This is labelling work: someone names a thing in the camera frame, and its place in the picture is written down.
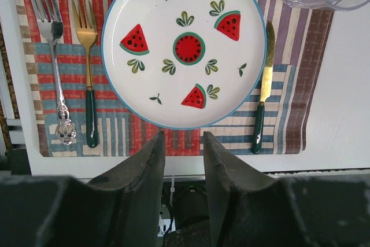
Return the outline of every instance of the striped placemat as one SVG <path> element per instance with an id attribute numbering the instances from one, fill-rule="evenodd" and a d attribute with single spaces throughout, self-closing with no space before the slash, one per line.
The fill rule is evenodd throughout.
<path id="1" fill-rule="evenodd" d="M 34 97 L 40 152 L 47 157 L 128 156 L 137 152 L 160 128 L 133 115 L 118 100 L 105 76 L 100 52 L 101 31 L 113 0 L 92 0 L 98 25 L 98 42 L 91 51 L 92 72 L 98 107 L 100 144 L 86 145 L 85 57 L 72 22 L 71 0 L 57 0 L 64 22 L 58 44 L 58 61 L 67 106 L 77 138 L 70 146 L 60 144 L 56 128 L 56 92 L 49 46 L 40 36 L 30 0 L 16 0 L 20 32 Z M 276 31 L 272 95 L 265 105 L 265 127 L 261 154 L 299 153 L 305 147 L 305 126 L 315 89 L 332 13 L 291 9 L 280 0 L 258 0 L 265 21 Z M 166 155 L 202 154 L 202 133 L 211 131 L 233 154 L 251 154 L 259 83 L 250 98 L 230 117 L 198 130 L 164 130 Z"/>

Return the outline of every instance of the cutlery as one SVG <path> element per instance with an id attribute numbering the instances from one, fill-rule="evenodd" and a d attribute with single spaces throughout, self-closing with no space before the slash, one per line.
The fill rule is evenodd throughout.
<path id="1" fill-rule="evenodd" d="M 65 104 L 56 51 L 57 43 L 60 37 L 63 35 L 63 22 L 57 1 L 51 0 L 52 7 L 50 6 L 49 0 L 44 1 L 47 11 L 42 3 L 42 0 L 31 0 L 31 3 L 37 19 L 39 31 L 47 40 L 51 50 L 51 60 L 53 63 L 55 86 L 57 90 L 56 112 L 58 117 L 58 125 L 55 134 L 64 145 L 70 145 L 76 138 L 77 133 L 71 123 L 69 110 Z"/>
<path id="2" fill-rule="evenodd" d="M 252 141 L 252 152 L 255 154 L 260 153 L 262 148 L 265 101 L 271 94 L 273 58 L 275 54 L 275 31 L 270 21 L 267 22 L 266 31 L 267 31 L 267 55 L 264 71 L 262 73 L 261 97 L 260 103 L 257 106 L 256 122 L 254 123 L 254 132 Z"/>
<path id="3" fill-rule="evenodd" d="M 88 6 L 86 6 L 83 0 L 82 6 L 80 2 L 78 2 L 78 5 L 79 11 L 77 13 L 75 2 L 72 0 L 77 37 L 86 50 L 86 142 L 90 148 L 95 148 L 98 146 L 98 124 L 90 65 L 90 49 L 97 41 L 98 31 L 91 2 L 88 1 Z"/>

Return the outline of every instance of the fork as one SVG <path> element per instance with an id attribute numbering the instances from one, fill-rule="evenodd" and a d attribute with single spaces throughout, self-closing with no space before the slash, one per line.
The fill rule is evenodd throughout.
<path id="1" fill-rule="evenodd" d="M 56 112 L 58 117 L 58 125 L 55 130 L 55 134 L 64 145 L 70 145 L 76 138 L 77 133 L 71 123 L 69 109 L 65 104 L 56 51 L 57 43 L 60 37 L 63 35 L 63 22 L 57 1 L 51 0 L 53 8 L 51 8 L 49 0 L 44 0 L 44 2 L 46 4 L 47 12 L 42 0 L 31 0 L 39 31 L 47 40 L 51 50 L 51 60 L 53 63 L 55 86 L 57 90 Z"/>
<path id="2" fill-rule="evenodd" d="M 95 148 L 98 146 L 98 125 L 94 84 L 90 65 L 90 49 L 97 41 L 97 22 L 95 21 L 93 7 L 90 1 L 88 1 L 88 6 L 85 5 L 84 0 L 82 1 L 82 6 L 80 2 L 78 2 L 78 5 L 79 11 L 77 13 L 75 2 L 72 0 L 77 38 L 86 50 L 86 142 L 90 148 Z"/>

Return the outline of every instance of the silver fork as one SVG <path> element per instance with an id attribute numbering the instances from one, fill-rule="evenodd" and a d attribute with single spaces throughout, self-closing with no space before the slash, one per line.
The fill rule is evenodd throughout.
<path id="1" fill-rule="evenodd" d="M 53 9 L 50 6 L 49 0 L 44 1 L 48 13 L 46 12 L 42 0 L 31 0 L 31 3 L 37 19 L 39 31 L 41 35 L 49 43 L 51 50 L 51 60 L 53 62 L 55 86 L 57 89 L 58 126 L 55 134 L 64 145 L 70 145 L 72 141 L 76 138 L 77 133 L 75 128 L 71 124 L 69 110 L 65 104 L 65 99 L 62 91 L 62 84 L 60 82 L 60 74 L 58 69 L 58 60 L 56 52 L 58 40 L 63 35 L 63 22 L 57 1 L 51 0 Z"/>

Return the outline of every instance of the knife blade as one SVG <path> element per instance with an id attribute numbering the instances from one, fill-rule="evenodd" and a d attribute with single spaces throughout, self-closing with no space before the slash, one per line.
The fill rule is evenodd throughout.
<path id="1" fill-rule="evenodd" d="M 273 29 L 272 23 L 270 21 L 267 22 L 266 32 L 267 32 L 267 54 L 264 65 L 264 71 L 262 73 L 260 103 L 257 106 L 256 121 L 254 123 L 254 132 L 252 141 L 252 152 L 255 154 L 260 153 L 262 148 L 265 101 L 271 95 L 273 58 L 275 55 L 275 30 Z"/>

